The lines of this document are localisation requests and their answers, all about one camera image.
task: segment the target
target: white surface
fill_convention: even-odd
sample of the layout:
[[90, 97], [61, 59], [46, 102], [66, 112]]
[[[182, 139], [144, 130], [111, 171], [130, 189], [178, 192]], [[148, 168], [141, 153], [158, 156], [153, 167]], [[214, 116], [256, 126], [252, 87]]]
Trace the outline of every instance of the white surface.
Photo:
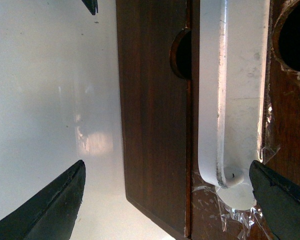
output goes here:
[[246, 210], [255, 203], [249, 167], [259, 159], [270, 2], [200, 4], [199, 170], [226, 204]]
[[0, 0], [0, 219], [83, 159], [72, 240], [172, 240], [125, 198], [115, 1], [98, 3]]

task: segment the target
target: peeling plastic film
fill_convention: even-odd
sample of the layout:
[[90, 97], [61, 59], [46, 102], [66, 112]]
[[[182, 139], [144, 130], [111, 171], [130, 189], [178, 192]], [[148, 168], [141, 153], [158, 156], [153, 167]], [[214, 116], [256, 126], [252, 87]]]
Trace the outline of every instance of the peeling plastic film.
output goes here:
[[[259, 135], [259, 161], [263, 164], [266, 164], [280, 150], [280, 143], [277, 139], [276, 134], [275, 115], [269, 96], [268, 104], [263, 109], [263, 125], [261, 126], [261, 129], [259, 129]], [[208, 192], [213, 194], [213, 198], [209, 201], [211, 204], [212, 202], [213, 204], [217, 204], [216, 208], [213, 211], [215, 212], [219, 210], [219, 223], [221, 224], [223, 232], [226, 232], [239, 240], [247, 240], [251, 233], [252, 227], [255, 226], [261, 229], [265, 239], [273, 239], [273, 235], [268, 228], [266, 220], [263, 216], [262, 209], [258, 206], [258, 204], [254, 207], [251, 207], [249, 210], [237, 210], [228, 206], [217, 194], [218, 189], [216, 189], [214, 185], [205, 182], [201, 178], [199, 170], [194, 170], [192, 172], [192, 185], [192, 192], [195, 195], [198, 191], [203, 191], [203, 194], [199, 194], [200, 196], [207, 195]], [[196, 206], [196, 204], [192, 202], [192, 207], [200, 207], [202, 209], [202, 215], [206, 216], [207, 212], [209, 212], [206, 212], [208, 203], [204, 202], [200, 198], [196, 201], [199, 203], [199, 206]], [[216, 218], [214, 214], [210, 214], [209, 218], [212, 217]]]
[[280, 150], [280, 143], [276, 138], [276, 120], [271, 102], [264, 108], [263, 130], [261, 148], [259, 149], [259, 160], [263, 164], [269, 162]]
[[[272, 239], [271, 231], [266, 225], [266, 220], [263, 216], [262, 210], [258, 206], [252, 207], [250, 210], [237, 210], [227, 204], [225, 204], [222, 199], [218, 196], [216, 192], [216, 187], [206, 183], [200, 176], [199, 170], [194, 171], [192, 174], [197, 176], [197, 179], [200, 179], [201, 182], [197, 183], [193, 188], [192, 192], [204, 191], [210, 192], [215, 195], [214, 201], [217, 202], [219, 208], [220, 224], [222, 226], [222, 231], [227, 232], [230, 235], [233, 235], [239, 240], [247, 240], [251, 229], [253, 226], [259, 227], [264, 236], [268, 240]], [[233, 231], [234, 229], [241, 229], [240, 232]]]

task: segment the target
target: clear tape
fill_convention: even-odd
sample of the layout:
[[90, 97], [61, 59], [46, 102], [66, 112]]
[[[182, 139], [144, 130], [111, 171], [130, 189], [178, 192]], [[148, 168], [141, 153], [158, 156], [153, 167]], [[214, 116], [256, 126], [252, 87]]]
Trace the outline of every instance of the clear tape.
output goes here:
[[[193, 171], [192, 174], [200, 177], [199, 170]], [[237, 229], [238, 227], [241, 227], [241, 232], [234, 237], [239, 240], [247, 240], [252, 227], [254, 225], [257, 225], [263, 231], [268, 240], [273, 240], [271, 237], [272, 234], [266, 225], [262, 210], [258, 206], [254, 206], [247, 211], [234, 209], [221, 200], [221, 198], [216, 193], [215, 186], [206, 183], [201, 177], [200, 179], [201, 184], [193, 187], [192, 192], [208, 191], [215, 194], [219, 207], [220, 223], [222, 224], [222, 230], [224, 232], [232, 234], [231, 228]]]
[[[280, 150], [280, 144], [275, 137], [276, 134], [274, 134], [276, 131], [276, 126], [271, 103], [266, 106], [264, 113], [265, 121], [263, 128], [263, 144], [259, 149], [259, 156], [262, 163], [266, 164]], [[192, 187], [192, 192], [209, 191], [216, 195], [216, 201], [219, 207], [220, 223], [222, 224], [222, 230], [224, 232], [233, 235], [233, 232], [235, 231], [231, 231], [231, 228], [237, 229], [238, 227], [241, 227], [241, 232], [234, 237], [238, 238], [239, 240], [247, 240], [252, 227], [257, 226], [263, 231], [265, 237], [268, 240], [273, 239], [272, 233], [269, 230], [266, 224], [266, 220], [263, 216], [262, 209], [258, 205], [250, 208], [250, 210], [247, 211], [234, 209], [221, 200], [221, 198], [216, 193], [215, 186], [206, 183], [201, 178], [199, 170], [193, 171], [192, 174], [199, 176], [199, 179], [201, 181], [199, 184]]]
[[280, 143], [276, 139], [276, 120], [272, 104], [269, 103], [264, 109], [265, 120], [263, 130], [263, 143], [259, 151], [260, 160], [263, 164], [269, 162], [280, 150]]

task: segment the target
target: wooden cabinet door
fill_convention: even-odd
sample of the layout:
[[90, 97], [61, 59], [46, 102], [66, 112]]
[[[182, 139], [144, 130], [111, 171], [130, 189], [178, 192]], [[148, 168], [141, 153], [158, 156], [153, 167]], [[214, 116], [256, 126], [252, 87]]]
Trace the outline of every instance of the wooden cabinet door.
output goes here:
[[190, 233], [191, 170], [187, 80], [174, 74], [169, 56], [186, 27], [186, 6], [116, 1], [126, 198], [176, 239]]

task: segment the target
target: white bracket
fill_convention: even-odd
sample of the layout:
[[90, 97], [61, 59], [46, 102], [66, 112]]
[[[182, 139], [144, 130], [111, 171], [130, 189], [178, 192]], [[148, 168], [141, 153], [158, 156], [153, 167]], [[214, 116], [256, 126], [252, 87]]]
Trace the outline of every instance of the white bracket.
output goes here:
[[238, 210], [255, 204], [269, 9], [270, 0], [200, 1], [199, 171]]

